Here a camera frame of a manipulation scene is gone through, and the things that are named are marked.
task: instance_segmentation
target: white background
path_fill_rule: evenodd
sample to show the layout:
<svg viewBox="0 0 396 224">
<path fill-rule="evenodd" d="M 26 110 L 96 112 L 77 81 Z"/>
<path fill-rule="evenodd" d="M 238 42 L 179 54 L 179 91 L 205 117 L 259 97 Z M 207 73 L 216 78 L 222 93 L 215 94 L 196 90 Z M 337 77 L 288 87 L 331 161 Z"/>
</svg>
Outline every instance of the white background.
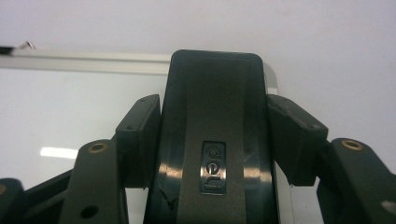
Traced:
<svg viewBox="0 0 396 224">
<path fill-rule="evenodd" d="M 256 53 L 265 63 L 265 72 L 276 74 L 279 94 L 327 125 L 329 140 L 361 140 L 396 173 L 395 1 L 3 0 L 0 31 L 1 46 L 28 40 L 38 49 L 51 50 Z M 6 71 L 0 74 L 2 83 L 21 77 L 17 71 Z M 153 78 L 138 86 L 142 90 L 134 92 L 160 92 L 164 81 Z M 2 102 L 10 97 L 5 90 L 19 92 L 12 86 L 2 89 Z M 19 104 L 25 102 L 18 94 L 12 97 L 21 100 Z M 11 108 L 1 109 L 4 116 Z M 35 116 L 29 109 L 15 113 Z M 9 137 L 8 125 L 1 124 L 2 138 Z M 23 141 L 12 136 L 2 141 L 10 140 Z M 7 147 L 0 150 L 2 157 L 10 153 Z M 292 199 L 295 223 L 321 221 L 314 188 L 294 187 Z"/>
</svg>

